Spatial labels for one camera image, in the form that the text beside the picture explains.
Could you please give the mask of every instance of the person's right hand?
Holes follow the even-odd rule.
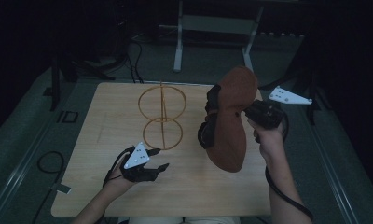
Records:
[[[283,125],[281,123],[277,129],[270,130],[262,128],[250,119],[248,123],[254,128],[254,137],[259,136],[259,151],[265,160],[283,152]]]

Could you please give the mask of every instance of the floor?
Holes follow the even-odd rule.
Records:
[[[143,37],[136,36],[134,40],[142,49],[138,71],[145,82],[215,84],[229,69],[242,64],[242,52],[235,46],[185,44],[182,71],[174,73],[173,39],[166,39],[168,36],[164,35],[161,41],[150,42]],[[292,36],[259,35],[256,38],[251,57],[260,85],[284,75],[301,40]],[[139,53],[139,45],[131,44],[129,54],[133,63]],[[116,82],[132,81],[127,64],[106,73],[115,77]],[[48,190],[56,174],[43,173],[37,164],[45,170],[59,170],[62,159],[51,151],[60,152],[67,164],[95,88],[101,82],[83,72],[77,83],[62,81],[61,103],[50,112],[50,98],[42,95],[50,86],[48,70],[37,79],[0,129],[0,223],[69,223],[72,220],[51,215],[55,193],[48,194]],[[287,89],[292,85],[290,81],[282,87]],[[269,91],[262,94],[268,97]],[[373,223],[373,187],[336,114],[325,108],[323,101],[317,103],[316,125],[309,123],[306,106],[283,106],[291,121],[285,147],[297,189],[314,213],[315,223]],[[77,112],[77,121],[59,121],[62,111]],[[117,223],[117,219],[110,218],[107,222]],[[270,216],[242,217],[242,223],[271,223],[271,220]]]

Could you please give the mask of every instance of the table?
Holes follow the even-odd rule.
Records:
[[[62,184],[72,190],[69,194],[57,193],[51,209],[53,216],[76,216],[101,189],[117,155],[143,141],[143,128],[149,120],[140,113],[138,101],[145,90],[154,86],[158,85],[102,83],[98,86],[62,180]],[[212,86],[170,86],[186,96],[186,110],[176,119],[182,126],[183,138],[178,146],[152,157],[145,168],[156,168],[167,162],[170,166],[155,182],[139,183],[116,199],[105,214],[108,217],[268,215],[265,162],[254,138],[247,138],[246,157],[238,173],[220,170],[209,160],[197,139],[205,117],[206,92]],[[183,106],[181,94],[173,89],[163,92],[167,116],[175,116]],[[142,98],[141,108],[148,116],[160,115],[159,95],[157,89]],[[253,136],[247,118],[242,121],[247,136]],[[170,139],[166,140],[168,146],[180,133],[171,123],[174,122],[166,124],[170,126],[165,129],[165,138]],[[150,126],[146,139],[160,147],[161,132]]]

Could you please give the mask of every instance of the dark background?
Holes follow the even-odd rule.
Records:
[[[234,11],[250,1],[203,1],[205,7],[185,2],[198,12],[244,17],[260,4]],[[292,65],[318,71],[317,83],[373,183],[373,0],[264,4],[258,32],[306,36]],[[61,57],[66,79],[75,81],[68,53],[98,62],[100,54],[114,53],[114,46],[101,45],[114,29],[127,36],[138,24],[155,39],[158,24],[177,23],[177,10],[173,0],[0,1],[0,126],[53,55]],[[123,40],[120,45],[127,45]]]

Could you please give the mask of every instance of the white triangular marker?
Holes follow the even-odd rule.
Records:
[[[149,156],[146,153],[145,147],[142,142],[140,142],[136,149],[132,152],[129,159],[126,161],[124,168],[130,169],[134,166],[138,166],[149,162]]]
[[[270,94],[269,99],[291,105],[311,105],[312,103],[312,99],[306,99],[292,93],[291,91],[283,90],[280,86],[274,89]]]

